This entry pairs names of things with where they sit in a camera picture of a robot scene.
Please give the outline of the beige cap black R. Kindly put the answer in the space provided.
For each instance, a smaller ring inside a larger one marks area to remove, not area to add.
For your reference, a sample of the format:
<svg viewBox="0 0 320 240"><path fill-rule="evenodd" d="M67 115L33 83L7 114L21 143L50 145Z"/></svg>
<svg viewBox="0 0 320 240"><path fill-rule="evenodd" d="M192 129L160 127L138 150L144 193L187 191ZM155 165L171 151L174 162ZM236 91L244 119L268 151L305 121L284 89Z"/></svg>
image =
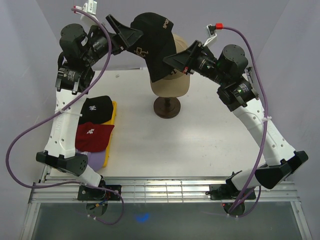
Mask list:
<svg viewBox="0 0 320 240"><path fill-rule="evenodd" d="M170 74L152 82L150 87L153 93L162 98L179 98L186 95L190 88L190 76L173 69Z"/></svg>

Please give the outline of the black cap gold R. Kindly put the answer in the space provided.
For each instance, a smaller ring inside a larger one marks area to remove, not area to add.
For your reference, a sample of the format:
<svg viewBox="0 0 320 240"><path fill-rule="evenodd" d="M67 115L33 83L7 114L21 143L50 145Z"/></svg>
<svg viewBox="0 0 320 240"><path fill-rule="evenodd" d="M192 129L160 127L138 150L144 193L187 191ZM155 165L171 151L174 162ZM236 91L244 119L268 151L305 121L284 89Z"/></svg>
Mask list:
<svg viewBox="0 0 320 240"><path fill-rule="evenodd" d="M173 67L163 62L165 57L177 53L172 29L173 22L154 12L137 15L130 27L142 31L139 40L127 49L145 60L150 80L155 83L173 71Z"/></svg>

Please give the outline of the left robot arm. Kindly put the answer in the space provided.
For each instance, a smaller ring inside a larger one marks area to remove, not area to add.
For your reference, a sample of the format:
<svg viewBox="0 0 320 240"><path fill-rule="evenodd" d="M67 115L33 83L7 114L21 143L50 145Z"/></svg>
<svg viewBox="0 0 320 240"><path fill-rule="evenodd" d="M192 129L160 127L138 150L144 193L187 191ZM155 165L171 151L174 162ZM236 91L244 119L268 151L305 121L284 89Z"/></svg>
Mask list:
<svg viewBox="0 0 320 240"><path fill-rule="evenodd" d="M114 33L96 23L86 33L82 25L72 23L60 32L62 52L55 82L55 112L48 142L36 154L36 161L63 173L69 173L85 185L88 193L100 200L106 195L102 176L88 165L88 157L76 153L76 132L82 107L95 72L92 67L101 58L118 55L132 47L143 32L125 26L111 14L106 17Z"/></svg>

